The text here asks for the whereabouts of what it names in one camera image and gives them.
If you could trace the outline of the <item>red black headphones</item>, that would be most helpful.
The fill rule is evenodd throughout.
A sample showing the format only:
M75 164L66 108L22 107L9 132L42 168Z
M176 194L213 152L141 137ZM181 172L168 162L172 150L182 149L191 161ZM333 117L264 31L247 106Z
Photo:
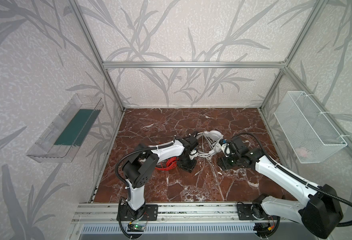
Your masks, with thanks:
M178 157L169 158L166 161L162 161L162 162L158 163L157 166L155 167L155 169L158 171L173 170L177 167L178 160L179 160Z

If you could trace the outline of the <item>white headphones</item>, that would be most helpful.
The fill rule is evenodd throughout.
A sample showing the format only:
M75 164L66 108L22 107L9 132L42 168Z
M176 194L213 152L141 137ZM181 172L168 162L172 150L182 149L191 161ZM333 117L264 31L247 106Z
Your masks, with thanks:
M198 146L190 153L192 157L210 159L222 151L219 144L219 141L223 139L221 132L216 130L203 131L198 133L196 138L198 140Z

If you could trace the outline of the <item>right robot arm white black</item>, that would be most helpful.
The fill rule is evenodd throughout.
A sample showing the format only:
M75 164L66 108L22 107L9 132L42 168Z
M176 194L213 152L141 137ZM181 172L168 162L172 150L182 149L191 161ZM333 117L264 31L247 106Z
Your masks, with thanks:
M326 239L336 227L352 226L352 202L340 198L331 186L310 182L270 157L262 145L249 149L239 133L231 140L221 139L215 148L223 152L218 165L223 170L250 168L288 191L295 200L261 195L254 201L259 211L302 224L318 238Z

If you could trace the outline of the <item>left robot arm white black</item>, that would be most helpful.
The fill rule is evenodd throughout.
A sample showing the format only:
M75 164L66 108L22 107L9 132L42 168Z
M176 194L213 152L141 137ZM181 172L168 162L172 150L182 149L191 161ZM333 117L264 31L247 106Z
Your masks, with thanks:
M128 189L128 198L119 205L118 220L139 220L145 214L145 184L159 163L172 160L173 166L192 172L198 154L197 135L195 131L185 138L174 137L172 141L156 146L139 144L133 152L118 161L115 174Z

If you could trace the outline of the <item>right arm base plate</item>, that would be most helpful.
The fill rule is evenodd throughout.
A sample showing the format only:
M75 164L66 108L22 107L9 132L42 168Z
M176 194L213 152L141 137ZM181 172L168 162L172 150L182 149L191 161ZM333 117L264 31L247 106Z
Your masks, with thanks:
M252 203L238 202L236 204L236 209L239 220L255 221L266 220L267 218L265 212Z

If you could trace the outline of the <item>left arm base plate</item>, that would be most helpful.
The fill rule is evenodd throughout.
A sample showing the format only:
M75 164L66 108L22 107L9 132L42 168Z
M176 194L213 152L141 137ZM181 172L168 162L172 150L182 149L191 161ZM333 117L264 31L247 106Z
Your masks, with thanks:
M120 221L156 221L158 218L159 206L144 204L138 210L133 210L128 204L121 204L118 208L117 220Z

